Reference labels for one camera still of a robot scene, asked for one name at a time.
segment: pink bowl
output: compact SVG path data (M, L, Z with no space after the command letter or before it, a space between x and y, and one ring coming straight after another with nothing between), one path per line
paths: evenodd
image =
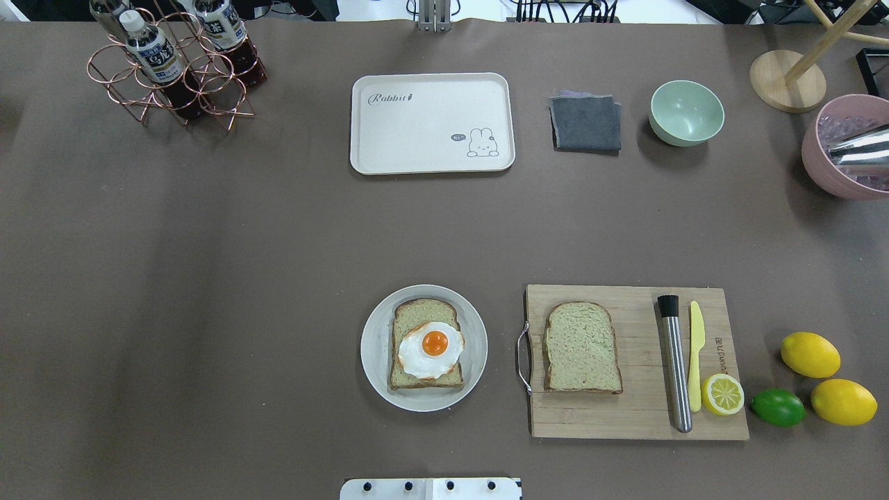
M889 191L875 190L847 177L830 161L818 139L818 124L825 116L862 117L878 125L889 123L889 101L873 95L852 93L828 102L818 112L803 139L803 165L816 184L846 199L889 198Z

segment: lime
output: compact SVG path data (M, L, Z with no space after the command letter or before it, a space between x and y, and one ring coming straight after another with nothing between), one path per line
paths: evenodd
M812 408L830 423L861 425L874 417L877 400L860 384L833 378L812 389Z
M828 339L812 332L796 332L781 342L781 359L793 371L827 378L839 369L839 351Z
M701 403L717 415L734 415L744 407L744 390L731 375L712 375L701 384Z
M750 409L766 422L779 427L792 427L805 418L803 401L783 389L760 392L750 401Z

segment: egg yolk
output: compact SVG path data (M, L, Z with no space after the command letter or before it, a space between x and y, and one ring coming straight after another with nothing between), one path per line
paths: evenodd
M429 356L438 356L447 349L447 335L432 331L423 337L423 351Z

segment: yellow lemon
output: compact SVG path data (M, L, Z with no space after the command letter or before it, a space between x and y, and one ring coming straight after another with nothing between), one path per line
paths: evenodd
M701 384L701 403L717 415L734 415L744 407L744 390L731 375L712 375Z
M812 389L812 408L830 423L861 425L874 417L877 400L858 383L832 378Z
M781 359L793 371L827 378L839 369L839 351L828 339L812 332L796 332L781 342Z

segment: wooden cutting board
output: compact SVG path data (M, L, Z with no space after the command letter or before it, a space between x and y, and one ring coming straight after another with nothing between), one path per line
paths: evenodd
M692 413L692 431L683 434L670 422L665 359L656 312L657 297L679 296L683 355L688 368L689 302L701 306L707 339L701 349L701 380L727 373L740 380L734 356L725 292L720 288L649 286L528 285L525 311L531 340L531 434L536 438L594 438L617 440L748 440L746 411L713 415L706 408ZM619 395L549 392L543 330L549 312L562 302L588 301L605 307L617 337L618 363L623 377Z

